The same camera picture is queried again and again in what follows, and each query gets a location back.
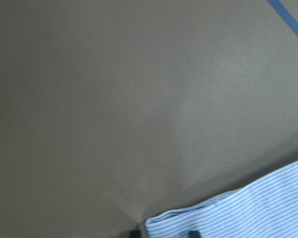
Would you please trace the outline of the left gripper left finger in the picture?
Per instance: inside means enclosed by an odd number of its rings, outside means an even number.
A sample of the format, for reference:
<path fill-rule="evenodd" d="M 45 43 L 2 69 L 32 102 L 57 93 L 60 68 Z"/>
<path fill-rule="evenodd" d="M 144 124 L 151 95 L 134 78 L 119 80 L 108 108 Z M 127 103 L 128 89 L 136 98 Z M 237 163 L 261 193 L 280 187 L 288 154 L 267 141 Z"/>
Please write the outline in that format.
<path fill-rule="evenodd" d="M 130 231 L 129 238 L 141 238 L 141 231 L 140 230 Z"/>

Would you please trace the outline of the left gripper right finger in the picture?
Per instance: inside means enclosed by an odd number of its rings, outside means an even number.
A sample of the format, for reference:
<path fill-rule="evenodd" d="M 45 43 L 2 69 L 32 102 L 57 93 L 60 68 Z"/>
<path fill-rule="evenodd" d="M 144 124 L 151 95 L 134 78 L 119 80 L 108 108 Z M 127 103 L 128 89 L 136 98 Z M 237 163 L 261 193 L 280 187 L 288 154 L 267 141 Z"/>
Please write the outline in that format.
<path fill-rule="evenodd" d="M 188 238 L 199 238 L 199 231 L 189 231 Z"/>

